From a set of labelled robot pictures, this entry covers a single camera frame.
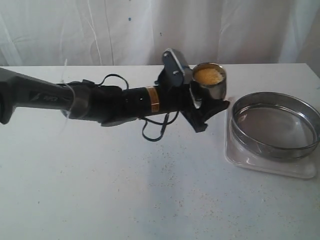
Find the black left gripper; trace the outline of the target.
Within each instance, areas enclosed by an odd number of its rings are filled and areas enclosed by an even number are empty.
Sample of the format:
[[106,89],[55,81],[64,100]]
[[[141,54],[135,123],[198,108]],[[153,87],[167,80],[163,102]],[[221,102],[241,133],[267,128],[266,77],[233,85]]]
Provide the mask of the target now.
[[206,121],[230,105],[228,100],[211,97],[204,97],[194,104],[190,93],[190,82],[180,71],[174,74],[172,70],[163,69],[155,84],[159,99],[157,113],[179,112],[197,133],[204,132],[208,127]]

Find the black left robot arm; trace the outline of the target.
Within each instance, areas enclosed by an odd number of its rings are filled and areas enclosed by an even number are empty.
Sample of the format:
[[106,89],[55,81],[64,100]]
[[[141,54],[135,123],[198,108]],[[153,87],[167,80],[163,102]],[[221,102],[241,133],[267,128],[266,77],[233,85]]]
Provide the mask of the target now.
[[89,80],[51,83],[1,68],[0,122],[7,124],[16,108],[60,110],[69,119],[98,122],[103,127],[178,112],[199,133],[206,130],[208,119],[230,104],[204,94],[196,108],[189,85],[168,86],[164,71],[157,81],[150,87],[121,89]]

